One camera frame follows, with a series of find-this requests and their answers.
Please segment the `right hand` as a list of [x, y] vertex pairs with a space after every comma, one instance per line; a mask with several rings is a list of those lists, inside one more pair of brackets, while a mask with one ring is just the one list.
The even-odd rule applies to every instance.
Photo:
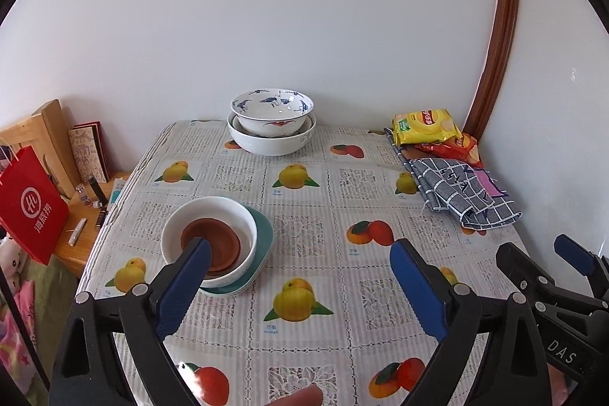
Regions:
[[564, 375], [563, 372], [555, 368], [553, 365], [548, 366], [548, 373], [550, 379], [552, 405], [574, 405], [571, 396], [578, 383], [571, 377]]

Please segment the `left hand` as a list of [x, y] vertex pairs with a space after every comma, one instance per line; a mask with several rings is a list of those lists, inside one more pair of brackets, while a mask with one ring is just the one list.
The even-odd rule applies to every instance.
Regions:
[[316, 384], [311, 384], [295, 393], [274, 400], [267, 406], [321, 406], [322, 403], [322, 390]]

